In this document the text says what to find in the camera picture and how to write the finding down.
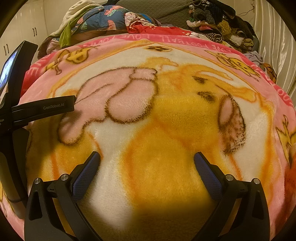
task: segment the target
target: curtain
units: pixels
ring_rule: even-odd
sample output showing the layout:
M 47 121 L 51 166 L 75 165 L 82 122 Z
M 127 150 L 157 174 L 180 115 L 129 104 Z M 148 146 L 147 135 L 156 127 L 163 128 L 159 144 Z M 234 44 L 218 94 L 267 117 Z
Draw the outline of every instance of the curtain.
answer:
M 296 41 L 288 27 L 266 0 L 255 0 L 254 30 L 264 62 L 277 73 L 277 85 L 296 105 Z

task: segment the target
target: blue gripper pad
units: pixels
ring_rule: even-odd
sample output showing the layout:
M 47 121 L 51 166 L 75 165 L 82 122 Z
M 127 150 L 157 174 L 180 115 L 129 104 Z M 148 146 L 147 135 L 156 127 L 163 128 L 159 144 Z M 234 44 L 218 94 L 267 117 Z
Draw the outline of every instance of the blue gripper pad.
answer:
M 211 198 L 213 200 L 221 200 L 223 196 L 222 184 L 209 167 L 210 163 L 204 160 L 199 153 L 194 155 L 194 163 Z
M 74 202 L 84 197 L 100 165 L 100 155 L 97 152 L 93 152 L 82 165 L 82 171 L 76 177 L 72 187 L 72 198 Z

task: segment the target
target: fleece blanket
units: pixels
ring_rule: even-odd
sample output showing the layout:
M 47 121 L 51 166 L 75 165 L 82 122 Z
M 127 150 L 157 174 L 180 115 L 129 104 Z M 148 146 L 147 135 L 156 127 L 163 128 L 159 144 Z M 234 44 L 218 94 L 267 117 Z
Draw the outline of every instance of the fleece blanket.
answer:
M 42 58 L 25 89 L 20 103 L 77 97 L 74 112 L 27 126 L 28 192 L 35 178 L 58 179 L 99 152 L 78 204 L 104 241 L 191 240 L 217 205 L 195 168 L 199 151 L 225 174 L 261 180 L 271 238 L 295 206 L 292 101 L 234 49 L 190 36 L 116 35 Z M 1 185 L 0 206 L 24 237 Z

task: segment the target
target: silver bolt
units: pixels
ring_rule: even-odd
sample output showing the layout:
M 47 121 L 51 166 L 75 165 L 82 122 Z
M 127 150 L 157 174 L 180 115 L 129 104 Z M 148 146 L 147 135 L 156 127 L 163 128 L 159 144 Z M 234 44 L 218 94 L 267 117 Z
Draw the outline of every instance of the silver bolt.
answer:
M 259 183 L 260 183 L 260 180 L 257 179 L 257 178 L 255 178 L 255 179 L 254 179 L 254 183 L 255 183 L 255 184 L 259 184 Z
M 62 175 L 61 176 L 61 179 L 62 179 L 62 181 L 65 181 L 65 180 L 67 180 L 68 179 L 68 175 L 67 174 L 64 174 L 64 175 Z
M 40 181 L 41 181 L 40 178 L 36 178 L 36 179 L 34 180 L 34 183 L 35 183 L 35 184 L 38 184 Z
M 232 175 L 226 175 L 226 179 L 228 181 L 233 181 L 233 176 Z

